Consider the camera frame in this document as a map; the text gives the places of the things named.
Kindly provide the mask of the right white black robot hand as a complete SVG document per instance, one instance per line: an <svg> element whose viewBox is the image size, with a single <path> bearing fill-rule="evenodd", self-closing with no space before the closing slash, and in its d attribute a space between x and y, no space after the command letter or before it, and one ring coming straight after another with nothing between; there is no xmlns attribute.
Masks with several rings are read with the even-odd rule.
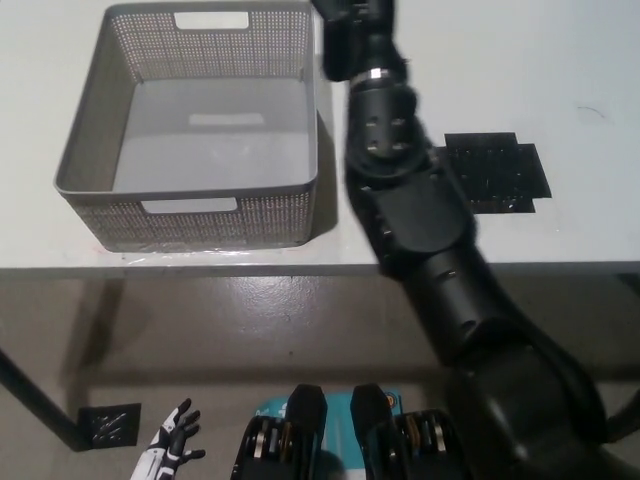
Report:
<svg viewBox="0 0 640 480"><path fill-rule="evenodd" d="M314 1L312 6L323 21L323 69L329 80L351 81L376 68L407 78L394 42L394 1Z"/></svg>

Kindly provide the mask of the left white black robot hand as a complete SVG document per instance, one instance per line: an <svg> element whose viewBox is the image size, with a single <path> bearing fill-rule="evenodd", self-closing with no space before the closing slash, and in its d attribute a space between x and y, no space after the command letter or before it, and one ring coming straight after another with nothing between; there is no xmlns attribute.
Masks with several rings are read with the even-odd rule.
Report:
<svg viewBox="0 0 640 480"><path fill-rule="evenodd" d="M167 416L140 455L131 480L173 480L178 469L206 456L204 449L189 450L187 441L200 431L201 412L186 398Z"/></svg>

